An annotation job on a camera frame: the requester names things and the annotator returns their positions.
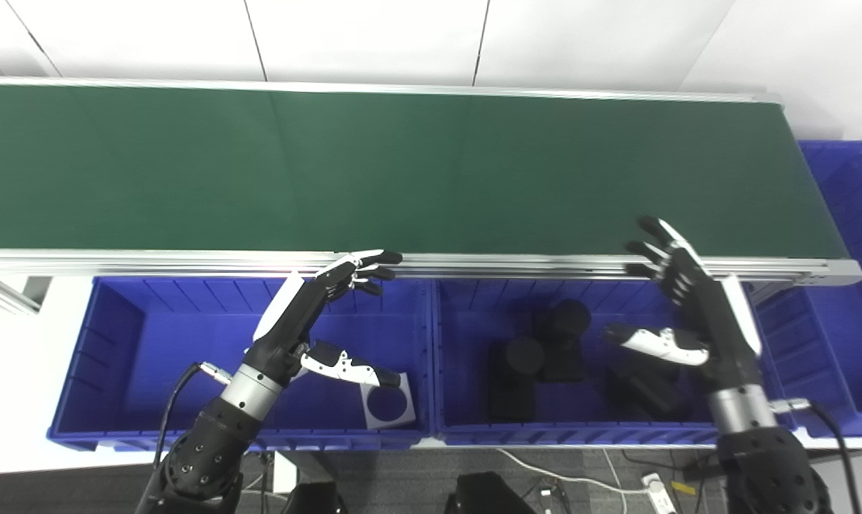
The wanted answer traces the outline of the robot left hand black white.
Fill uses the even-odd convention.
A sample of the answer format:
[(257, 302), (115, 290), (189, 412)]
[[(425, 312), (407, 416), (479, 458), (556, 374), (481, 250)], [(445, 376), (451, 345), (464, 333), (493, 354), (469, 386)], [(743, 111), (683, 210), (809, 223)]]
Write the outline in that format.
[(349, 291), (381, 296), (378, 282), (394, 279), (391, 268), (403, 259), (401, 253), (375, 248), (345, 254), (310, 278), (292, 273), (262, 315), (244, 365), (254, 376), (287, 386), (302, 368), (304, 347), (323, 309)]

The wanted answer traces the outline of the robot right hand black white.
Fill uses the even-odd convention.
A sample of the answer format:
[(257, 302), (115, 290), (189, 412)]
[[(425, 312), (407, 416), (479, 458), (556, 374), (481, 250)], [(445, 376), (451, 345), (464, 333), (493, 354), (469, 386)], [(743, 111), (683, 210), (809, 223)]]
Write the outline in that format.
[(647, 263), (628, 263), (627, 274), (654, 282), (680, 309), (684, 328), (611, 323), (601, 335), (617, 347), (697, 368), (706, 393), (763, 385), (763, 342), (736, 276), (715, 277), (695, 248), (662, 218), (637, 223), (653, 241), (630, 241), (629, 253)]

